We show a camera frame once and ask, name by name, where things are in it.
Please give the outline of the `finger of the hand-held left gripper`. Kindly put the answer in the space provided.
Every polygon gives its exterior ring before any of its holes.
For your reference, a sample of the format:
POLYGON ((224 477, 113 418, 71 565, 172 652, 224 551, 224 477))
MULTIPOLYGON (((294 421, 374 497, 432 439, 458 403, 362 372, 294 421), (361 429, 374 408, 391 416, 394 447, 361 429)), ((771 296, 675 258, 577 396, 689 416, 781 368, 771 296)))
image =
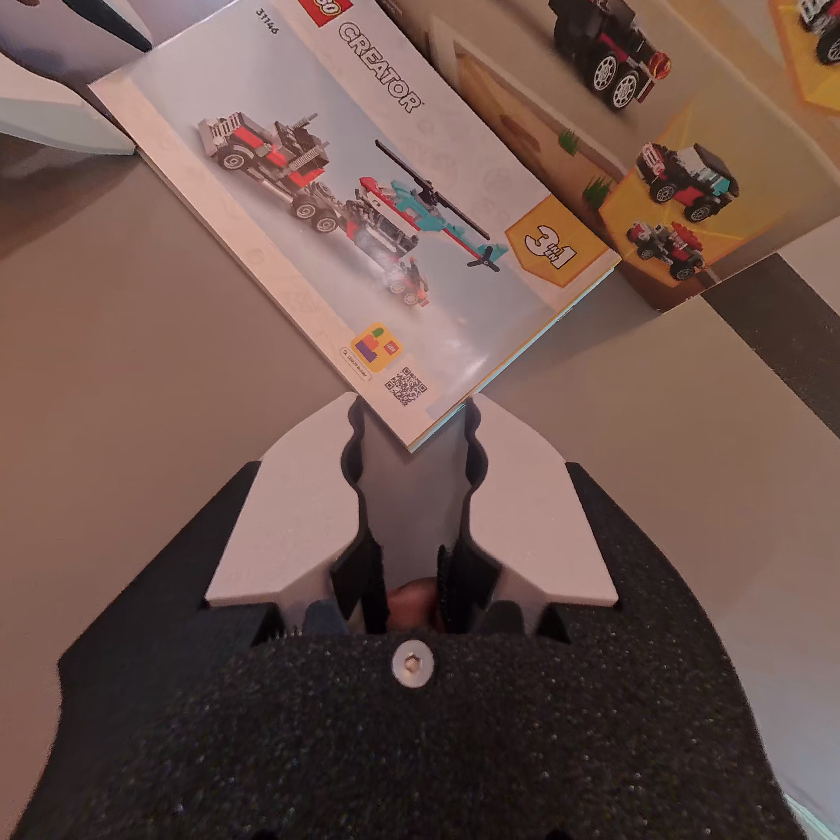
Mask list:
POLYGON ((128 2, 2 1, 1 47, 27 69, 83 86, 150 51, 153 39, 128 2))
POLYGON ((134 142, 80 95, 13 60, 1 62, 1 132, 75 152, 135 150, 134 142))

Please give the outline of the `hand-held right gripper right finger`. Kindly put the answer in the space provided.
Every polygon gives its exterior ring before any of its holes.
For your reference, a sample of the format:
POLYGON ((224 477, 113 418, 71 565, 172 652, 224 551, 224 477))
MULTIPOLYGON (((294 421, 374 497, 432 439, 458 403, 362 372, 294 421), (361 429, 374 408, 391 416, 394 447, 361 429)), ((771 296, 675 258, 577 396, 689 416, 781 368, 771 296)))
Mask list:
POLYGON ((469 483, 451 550, 438 554, 448 633, 567 635, 562 606, 619 606, 569 465, 484 395, 465 407, 469 483))

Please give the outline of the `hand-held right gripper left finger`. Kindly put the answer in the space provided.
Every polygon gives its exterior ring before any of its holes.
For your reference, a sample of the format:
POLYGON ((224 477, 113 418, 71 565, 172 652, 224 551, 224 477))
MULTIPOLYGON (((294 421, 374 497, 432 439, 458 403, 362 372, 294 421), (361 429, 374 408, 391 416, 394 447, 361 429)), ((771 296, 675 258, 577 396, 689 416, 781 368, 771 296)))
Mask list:
POLYGON ((259 463, 205 599, 275 604, 287 630, 332 603, 351 628, 383 634, 382 549, 364 493, 364 403, 347 392, 283 435, 259 463))

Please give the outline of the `truck and helicopter instruction booklet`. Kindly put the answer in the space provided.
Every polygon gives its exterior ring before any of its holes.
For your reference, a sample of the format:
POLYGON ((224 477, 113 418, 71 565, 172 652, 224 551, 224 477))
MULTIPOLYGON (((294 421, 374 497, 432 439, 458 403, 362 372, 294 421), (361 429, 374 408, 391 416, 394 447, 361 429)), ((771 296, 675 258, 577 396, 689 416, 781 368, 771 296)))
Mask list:
POLYGON ((91 91, 410 450, 620 260, 376 2, 232 2, 91 91))

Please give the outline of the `yellow lego set box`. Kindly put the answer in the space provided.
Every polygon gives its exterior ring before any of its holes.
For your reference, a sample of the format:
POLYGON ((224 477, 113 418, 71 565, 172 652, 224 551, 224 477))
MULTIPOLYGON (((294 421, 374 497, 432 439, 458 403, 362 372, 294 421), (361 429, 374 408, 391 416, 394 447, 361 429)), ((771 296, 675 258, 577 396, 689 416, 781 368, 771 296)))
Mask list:
POLYGON ((838 219, 770 2, 380 2, 660 312, 838 219))

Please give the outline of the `person's right hand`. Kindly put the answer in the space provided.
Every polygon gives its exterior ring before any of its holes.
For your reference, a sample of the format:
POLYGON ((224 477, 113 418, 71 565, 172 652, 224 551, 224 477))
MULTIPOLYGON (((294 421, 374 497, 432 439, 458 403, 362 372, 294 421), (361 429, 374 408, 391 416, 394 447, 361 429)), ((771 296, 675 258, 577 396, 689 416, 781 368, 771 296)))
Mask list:
POLYGON ((414 629, 445 630, 440 614, 438 582, 435 577, 409 581, 386 593, 389 632, 407 633, 414 629))

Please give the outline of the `black strip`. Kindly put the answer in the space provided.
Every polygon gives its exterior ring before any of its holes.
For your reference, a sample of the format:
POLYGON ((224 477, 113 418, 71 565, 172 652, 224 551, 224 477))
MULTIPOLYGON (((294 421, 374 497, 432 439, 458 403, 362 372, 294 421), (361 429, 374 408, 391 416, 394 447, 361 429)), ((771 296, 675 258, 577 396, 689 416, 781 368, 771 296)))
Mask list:
POLYGON ((762 259, 702 297, 838 436, 839 317, 783 257, 762 259))

